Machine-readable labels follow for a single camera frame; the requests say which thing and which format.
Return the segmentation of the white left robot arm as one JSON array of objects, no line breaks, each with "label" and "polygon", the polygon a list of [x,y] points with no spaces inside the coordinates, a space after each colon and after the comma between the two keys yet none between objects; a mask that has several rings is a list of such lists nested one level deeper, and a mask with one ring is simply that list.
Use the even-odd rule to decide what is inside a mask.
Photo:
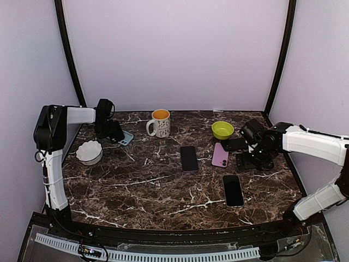
[{"label": "white left robot arm", "polygon": [[65,195],[62,156],[67,141],[67,126],[94,124],[98,139],[109,138],[112,142],[124,139],[118,121],[113,120],[112,101],[100,99],[94,108],[65,105],[43,106],[36,123],[33,139],[37,151],[34,158],[43,169],[46,206],[54,211],[65,210],[69,204]]}]

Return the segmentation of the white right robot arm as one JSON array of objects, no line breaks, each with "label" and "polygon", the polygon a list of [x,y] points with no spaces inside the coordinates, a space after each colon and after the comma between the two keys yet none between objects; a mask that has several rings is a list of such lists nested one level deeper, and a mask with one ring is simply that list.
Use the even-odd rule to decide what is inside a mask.
[{"label": "white right robot arm", "polygon": [[338,178],[301,198],[293,204],[291,211],[284,214],[285,220],[278,225],[278,232],[282,236],[289,237],[298,230],[299,221],[348,200],[347,136],[321,133],[286,122],[265,128],[255,118],[247,121],[239,133],[249,148],[242,155],[242,160],[249,162],[254,169],[272,169],[273,159],[286,152],[307,154],[342,167]]}]

